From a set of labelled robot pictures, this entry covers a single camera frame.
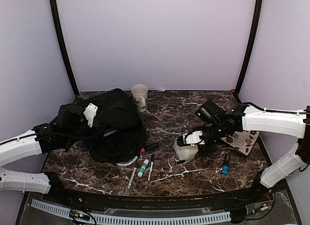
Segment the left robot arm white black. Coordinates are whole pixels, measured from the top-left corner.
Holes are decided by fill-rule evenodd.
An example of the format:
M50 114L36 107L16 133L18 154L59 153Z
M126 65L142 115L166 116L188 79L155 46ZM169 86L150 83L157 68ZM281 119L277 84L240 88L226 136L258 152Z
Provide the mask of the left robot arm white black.
M80 140L92 139L105 132L106 126L60 126L45 123L0 143L0 190L49 194L58 204L68 200L62 181L55 173L31 174L3 168L17 160L57 149L69 149Z

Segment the clear bag with sandwich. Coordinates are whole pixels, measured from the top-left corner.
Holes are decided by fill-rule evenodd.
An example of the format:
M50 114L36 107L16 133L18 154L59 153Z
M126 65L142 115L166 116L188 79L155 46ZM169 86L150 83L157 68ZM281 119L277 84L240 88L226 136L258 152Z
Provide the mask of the clear bag with sandwich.
M197 145L183 145L183 143L178 142L178 140L175 140L173 149L179 158L178 163L191 161L198 153Z

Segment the black student backpack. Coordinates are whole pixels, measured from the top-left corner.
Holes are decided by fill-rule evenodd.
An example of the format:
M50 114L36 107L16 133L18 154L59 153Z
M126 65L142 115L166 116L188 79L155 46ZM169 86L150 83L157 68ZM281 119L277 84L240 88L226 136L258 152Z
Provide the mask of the black student backpack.
M130 97L121 89L93 96L77 104L86 108L90 103L98 110L93 127L83 143L97 162L112 164L130 162L140 154L147 140L146 130Z

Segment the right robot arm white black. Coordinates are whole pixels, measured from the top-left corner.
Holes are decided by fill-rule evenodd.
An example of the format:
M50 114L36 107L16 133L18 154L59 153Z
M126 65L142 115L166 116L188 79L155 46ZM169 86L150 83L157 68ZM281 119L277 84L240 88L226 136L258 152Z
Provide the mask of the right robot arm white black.
M283 111L260 108L251 102L223 110L207 100L196 111L205 125L179 136L173 145L181 162L209 156L218 141L236 132L263 131L296 137L297 143L277 162L260 171L247 198L257 203L268 189L310 163L310 110Z

